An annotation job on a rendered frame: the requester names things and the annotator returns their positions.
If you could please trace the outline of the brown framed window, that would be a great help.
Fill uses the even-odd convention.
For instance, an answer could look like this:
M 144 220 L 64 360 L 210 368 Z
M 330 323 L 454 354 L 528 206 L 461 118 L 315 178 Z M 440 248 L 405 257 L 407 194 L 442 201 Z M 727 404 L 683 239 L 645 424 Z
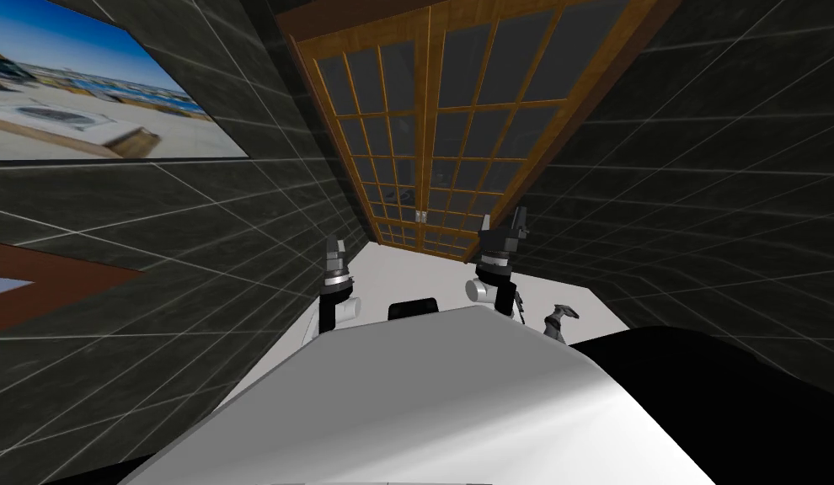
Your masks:
M 134 269 L 0 243 L 0 278 L 27 283 L 0 292 L 0 331 L 141 275 Z

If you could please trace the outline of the wooden glass-paned door leaf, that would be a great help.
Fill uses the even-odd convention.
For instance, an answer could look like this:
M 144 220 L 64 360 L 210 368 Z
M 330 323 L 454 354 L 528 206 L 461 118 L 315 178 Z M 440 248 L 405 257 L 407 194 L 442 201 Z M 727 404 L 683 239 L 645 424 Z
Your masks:
M 430 7 L 420 250 L 476 253 L 642 48 L 671 0 L 446 0 Z
M 377 241 L 415 252 L 429 26 L 423 7 L 297 45 Z

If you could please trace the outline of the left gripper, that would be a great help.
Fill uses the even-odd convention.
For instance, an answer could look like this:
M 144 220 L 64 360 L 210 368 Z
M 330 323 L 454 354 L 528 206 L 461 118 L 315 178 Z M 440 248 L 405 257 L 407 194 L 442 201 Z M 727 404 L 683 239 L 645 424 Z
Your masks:
M 326 242 L 325 272 L 346 273 L 347 271 L 345 243 L 336 235 L 331 235 Z

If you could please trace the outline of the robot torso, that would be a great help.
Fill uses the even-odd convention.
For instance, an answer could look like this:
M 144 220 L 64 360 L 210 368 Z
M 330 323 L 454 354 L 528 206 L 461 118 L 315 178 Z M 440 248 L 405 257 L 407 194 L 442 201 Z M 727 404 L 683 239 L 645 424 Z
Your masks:
M 486 306 L 305 344 L 120 485 L 714 485 L 596 362 Z

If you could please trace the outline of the seaside view window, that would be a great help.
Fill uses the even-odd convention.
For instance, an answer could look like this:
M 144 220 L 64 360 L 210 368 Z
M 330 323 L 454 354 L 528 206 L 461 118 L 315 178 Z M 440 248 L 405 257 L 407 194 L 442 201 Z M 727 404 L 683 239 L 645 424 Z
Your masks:
M 126 30 L 49 0 L 0 0 L 0 162 L 242 157 Z

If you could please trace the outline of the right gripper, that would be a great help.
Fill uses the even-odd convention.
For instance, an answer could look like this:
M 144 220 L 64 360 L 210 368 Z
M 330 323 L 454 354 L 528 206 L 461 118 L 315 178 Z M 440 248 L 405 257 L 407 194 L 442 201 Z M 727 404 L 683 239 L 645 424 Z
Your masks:
M 517 206 L 511 223 L 511 228 L 491 228 L 491 215 L 484 215 L 481 231 L 478 232 L 480 252 L 486 253 L 515 253 L 519 242 L 527 238 L 527 208 Z

